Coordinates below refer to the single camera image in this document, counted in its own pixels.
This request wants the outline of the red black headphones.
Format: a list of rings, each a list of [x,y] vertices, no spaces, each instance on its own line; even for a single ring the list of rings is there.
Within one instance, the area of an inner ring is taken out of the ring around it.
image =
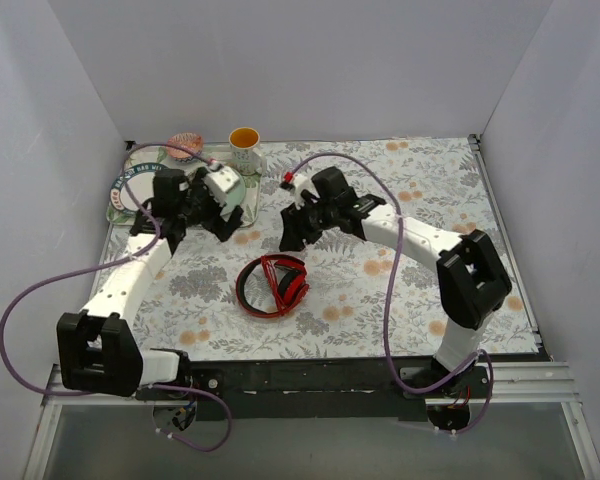
[[[271,289],[276,310],[265,312],[252,306],[245,293],[246,282],[257,268],[261,267]],[[306,281],[305,263],[286,254],[264,255],[248,263],[236,278],[235,290],[238,304],[249,315],[256,318],[271,319],[292,312],[309,291]]]

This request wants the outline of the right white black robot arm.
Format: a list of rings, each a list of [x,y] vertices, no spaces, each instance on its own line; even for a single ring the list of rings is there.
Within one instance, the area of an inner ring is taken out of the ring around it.
[[[501,308],[512,284],[490,237],[481,230],[458,234],[405,217],[393,196],[358,195],[343,172],[328,167],[307,178],[296,171],[284,175],[281,188],[293,202],[281,212],[283,233],[279,253],[251,261],[238,275],[241,307],[264,318],[266,312],[248,304],[243,285],[261,267],[272,289],[276,315],[295,308],[308,292],[306,268],[295,253],[316,243],[323,232],[338,228],[363,241],[390,247],[437,276],[440,300],[448,317],[443,340],[429,369],[397,385],[411,395],[438,392],[455,397],[469,384],[467,371],[491,314]]]

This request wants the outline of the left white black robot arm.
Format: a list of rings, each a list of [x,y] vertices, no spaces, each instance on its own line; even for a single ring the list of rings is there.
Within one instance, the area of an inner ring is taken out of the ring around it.
[[[158,384],[173,400],[191,392],[187,355],[139,349],[131,324],[188,227],[200,226],[226,241],[241,226],[243,210],[235,195],[240,180],[235,170],[218,162],[193,175],[166,168],[153,176],[152,192],[139,205],[123,258],[80,312],[65,313],[57,323],[65,388],[130,397]]]

